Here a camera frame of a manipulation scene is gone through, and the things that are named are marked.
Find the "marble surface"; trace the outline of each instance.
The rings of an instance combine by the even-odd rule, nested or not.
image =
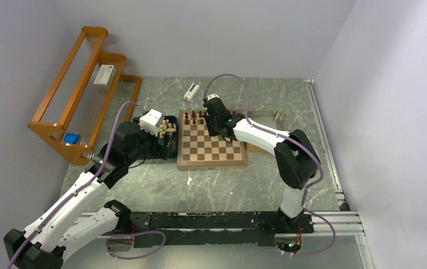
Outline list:
[[[203,90],[209,77],[144,77],[137,102],[146,109],[156,109],[165,115],[178,115],[181,109],[201,109]],[[250,109],[280,109],[289,131],[302,129],[322,161],[324,179],[309,191],[306,206],[311,210],[338,210],[334,186],[326,163],[326,151],[321,143],[313,106],[303,80],[246,78],[250,87]],[[192,82],[201,85],[192,102],[183,95]],[[115,115],[129,99],[132,88],[120,84],[105,117],[100,137],[111,131]],[[209,94],[216,93],[227,108],[245,109],[247,96],[239,81],[219,78]],[[275,158],[263,152],[247,152],[248,167],[205,171],[179,171],[175,159],[146,160],[129,171],[110,192],[94,201],[86,210],[96,212],[106,201],[117,199],[132,211],[250,211],[277,210],[281,204],[284,183]],[[70,165],[61,194],[83,171]]]

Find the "wall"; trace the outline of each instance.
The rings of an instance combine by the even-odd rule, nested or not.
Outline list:
[[[0,1],[0,268],[6,232],[40,216],[62,185],[67,163],[27,123],[74,41],[52,3]]]
[[[355,0],[54,0],[72,33],[103,26],[105,46],[141,76],[313,78]]]
[[[427,268],[427,0],[358,0],[314,88],[377,269]]]

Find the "wooden dish rack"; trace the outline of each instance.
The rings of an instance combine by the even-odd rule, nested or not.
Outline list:
[[[81,29],[73,48],[63,63],[39,109],[27,126],[69,163],[86,165],[107,141],[97,141],[103,119],[118,82],[133,85],[131,100],[135,101],[141,77],[124,75],[126,56],[101,49],[108,31],[102,27]],[[115,74],[105,88],[94,85],[102,64],[115,65]],[[127,109],[130,120],[133,106]],[[77,143],[65,143],[66,133],[78,133]]]

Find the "wire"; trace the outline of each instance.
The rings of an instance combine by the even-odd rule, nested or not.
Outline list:
[[[142,162],[140,162],[140,163],[139,163],[139,164],[137,164],[137,165],[133,165],[133,166],[131,166],[131,167],[128,167],[128,169],[136,168],[136,167],[140,166],[141,164],[143,164],[145,161],[146,161],[146,154],[142,155]]]
[[[144,254],[144,255],[141,255],[141,256],[137,256],[137,257],[121,257],[121,256],[118,256],[118,255],[115,255],[115,254],[113,254],[113,253],[111,253],[109,251],[108,240],[106,241],[106,253],[108,255],[110,255],[111,257],[113,257],[113,258],[116,258],[116,259],[126,259],[126,260],[130,260],[130,259],[142,259],[142,258],[145,258],[147,256],[153,255],[154,253],[158,252],[164,246],[164,244],[166,243],[166,235],[162,231],[143,231],[143,232],[137,233],[137,234],[107,234],[107,236],[113,236],[113,237],[132,236],[132,237],[135,237],[135,236],[146,235],[146,234],[160,234],[160,235],[163,236],[163,242],[160,244],[160,246],[158,246],[156,249],[154,249],[153,251],[151,251],[148,254]]]
[[[114,139],[114,135],[116,132],[116,128],[118,126],[118,122],[119,119],[121,118],[121,114],[123,113],[123,109],[125,107],[127,107],[129,104],[132,104],[134,106],[136,106],[137,108],[139,108],[141,110],[141,112],[145,113],[146,110],[141,107],[139,104],[133,102],[133,101],[126,101],[124,102],[123,105],[121,105],[121,107],[118,110],[118,114],[116,115],[116,118],[114,119],[114,123],[113,123],[113,129],[111,131],[111,135],[109,138],[109,142],[108,142],[108,147],[106,148],[106,153],[105,156],[103,158],[103,162],[100,165],[100,168],[98,168],[98,171],[96,171],[96,173],[93,175],[93,177],[85,184],[83,184],[82,186],[80,186],[78,189],[76,189],[74,192],[70,193],[67,197],[65,197],[65,199],[63,199],[50,213],[49,215],[47,215],[47,217],[39,224],[39,226],[37,226],[37,229],[32,231],[32,233],[30,233],[29,236],[27,236],[27,238],[24,240],[24,242],[22,242],[22,244],[20,245],[20,247],[17,249],[17,251],[14,253],[14,255],[12,256],[11,260],[9,261],[9,264],[7,265],[6,269],[11,269],[11,267],[14,265],[14,263],[16,262],[16,259],[19,257],[20,253],[22,252],[22,250],[25,248],[25,246],[29,243],[29,241],[31,241],[38,232],[40,232],[43,227],[45,227],[45,225],[53,218],[53,216],[55,216],[55,214],[60,211],[60,209],[73,197],[75,196],[74,193],[79,193],[81,191],[83,191],[83,189],[85,189],[86,187],[88,187],[93,181],[95,181],[95,179],[101,174],[101,172],[103,171],[103,169],[105,168],[106,165],[106,161],[108,160],[108,155],[109,152],[111,150],[111,146],[113,144],[113,139]]]
[[[306,202],[306,196],[307,196],[307,194],[308,194],[308,189],[309,189],[310,187],[312,187],[313,185],[316,185],[317,183],[319,183],[320,181],[322,181],[322,179],[324,178],[324,171],[323,171],[323,169],[322,169],[322,167],[321,167],[321,164],[320,164],[319,160],[316,158],[316,156],[314,156],[314,154],[313,154],[312,152],[310,152],[308,149],[306,149],[306,147],[304,147],[303,145],[301,145],[299,142],[295,141],[295,140],[294,140],[294,139],[292,139],[291,137],[285,136],[285,135],[280,134],[280,133],[278,133],[278,134],[277,134],[277,133],[275,133],[275,132],[273,132],[273,131],[271,131],[271,130],[269,130],[269,129],[263,128],[263,127],[258,126],[258,125],[256,125],[256,124],[253,124],[253,123],[251,122],[250,118],[248,117],[248,109],[249,109],[249,106],[250,106],[250,91],[248,90],[248,86],[247,86],[247,84],[245,83],[245,81],[244,81],[244,80],[242,80],[242,78],[240,78],[239,76],[237,76],[237,75],[235,75],[235,74],[225,73],[225,74],[220,74],[220,75],[218,75],[218,76],[214,77],[214,78],[213,78],[213,79],[208,83],[207,87],[205,88],[205,91],[203,92],[203,98],[204,98],[204,99],[206,99],[206,98],[207,98],[208,88],[210,88],[210,86],[212,85],[212,83],[213,83],[217,78],[219,78],[219,77],[234,77],[234,78],[236,78],[237,80],[239,80],[239,81],[242,83],[243,87],[245,88],[245,91],[247,92],[247,108],[246,108],[246,110],[245,110],[245,119],[247,120],[248,124],[250,124],[251,126],[253,126],[254,128],[256,128],[256,129],[258,129],[258,130],[261,130],[261,131],[264,131],[264,132],[269,133],[269,134],[271,134],[271,135],[279,136],[279,137],[281,137],[281,138],[283,138],[283,139],[288,140],[289,142],[293,143],[293,145],[297,146],[297,147],[298,147],[298,148],[300,148],[302,151],[304,151],[304,152],[305,152],[305,153],[306,153],[306,154],[307,154],[307,155],[308,155],[308,156],[313,160],[313,162],[316,164],[316,166],[317,166],[317,168],[318,168],[318,170],[319,170],[319,178],[318,178],[317,180],[315,180],[315,181],[313,181],[313,182],[309,183],[309,184],[308,184],[308,185],[306,185],[306,187],[304,188],[303,197],[301,198],[301,206],[304,208],[304,211],[305,211],[305,212],[308,212],[308,213],[310,213],[310,214],[311,214],[311,215],[313,215],[313,216],[316,216],[316,217],[321,218],[322,220],[324,220],[324,221],[329,225],[329,227],[331,227],[331,230],[332,230],[332,241],[331,241],[331,243],[330,243],[328,246],[326,246],[325,248],[323,248],[323,249],[321,249],[321,250],[319,250],[319,251],[315,251],[315,252],[311,252],[311,253],[304,253],[304,254],[296,254],[296,256],[310,256],[310,255],[319,254],[319,253],[322,253],[322,252],[324,252],[324,251],[328,250],[328,249],[329,249],[329,248],[331,248],[331,247],[332,247],[332,245],[334,245],[334,243],[336,242],[336,231],[335,231],[334,227],[333,227],[333,226],[332,226],[332,224],[331,224],[328,220],[326,220],[323,216],[318,215],[318,214],[316,214],[316,213],[313,213],[312,211],[309,211],[308,209],[306,209],[306,208],[304,207],[304,203]]]

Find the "wooden chessboard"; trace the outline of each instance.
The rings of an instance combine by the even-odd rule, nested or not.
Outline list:
[[[187,169],[214,169],[214,168],[244,168],[247,165],[245,144],[239,141],[227,143],[221,136],[208,135],[207,125],[200,123],[199,110],[179,112],[179,138],[177,167]]]

